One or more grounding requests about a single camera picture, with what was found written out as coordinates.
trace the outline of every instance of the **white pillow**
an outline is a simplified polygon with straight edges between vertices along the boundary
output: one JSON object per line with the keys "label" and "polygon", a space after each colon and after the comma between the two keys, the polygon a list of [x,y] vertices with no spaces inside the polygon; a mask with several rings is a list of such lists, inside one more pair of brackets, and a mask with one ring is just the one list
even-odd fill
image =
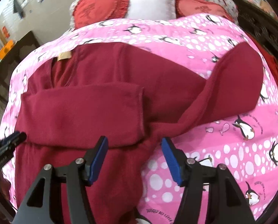
{"label": "white pillow", "polygon": [[125,18],[154,21],[176,19],[175,0],[130,0]]}

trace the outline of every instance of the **human hand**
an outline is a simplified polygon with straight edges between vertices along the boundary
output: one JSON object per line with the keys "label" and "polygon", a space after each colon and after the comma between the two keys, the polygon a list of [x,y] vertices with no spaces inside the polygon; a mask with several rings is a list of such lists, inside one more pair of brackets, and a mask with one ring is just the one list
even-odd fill
{"label": "human hand", "polygon": [[2,171],[0,171],[0,192],[6,200],[10,200],[10,186],[10,181],[4,179]]}

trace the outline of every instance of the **carved wooden headboard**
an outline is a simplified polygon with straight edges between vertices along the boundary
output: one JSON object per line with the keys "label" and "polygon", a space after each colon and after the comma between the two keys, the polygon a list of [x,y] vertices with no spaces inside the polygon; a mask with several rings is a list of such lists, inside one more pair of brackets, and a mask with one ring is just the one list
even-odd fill
{"label": "carved wooden headboard", "polygon": [[246,0],[233,0],[238,7],[238,22],[278,61],[278,22]]}

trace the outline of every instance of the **folded sleeve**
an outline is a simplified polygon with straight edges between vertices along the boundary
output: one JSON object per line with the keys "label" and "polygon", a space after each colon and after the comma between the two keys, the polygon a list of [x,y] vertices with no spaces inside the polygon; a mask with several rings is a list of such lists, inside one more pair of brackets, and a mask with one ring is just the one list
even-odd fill
{"label": "folded sleeve", "polygon": [[39,145],[88,149],[100,136],[109,147],[132,145],[144,137],[142,93],[118,82],[23,94],[15,128]]}

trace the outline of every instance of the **clothing tag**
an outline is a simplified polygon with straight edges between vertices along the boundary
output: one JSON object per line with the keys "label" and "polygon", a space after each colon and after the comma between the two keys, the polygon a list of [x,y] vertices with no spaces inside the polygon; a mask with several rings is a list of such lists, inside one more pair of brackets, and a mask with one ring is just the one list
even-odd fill
{"label": "clothing tag", "polygon": [[57,57],[57,61],[64,60],[64,59],[70,59],[70,58],[71,58],[71,52],[66,51],[66,52],[62,52],[59,54],[59,56]]}

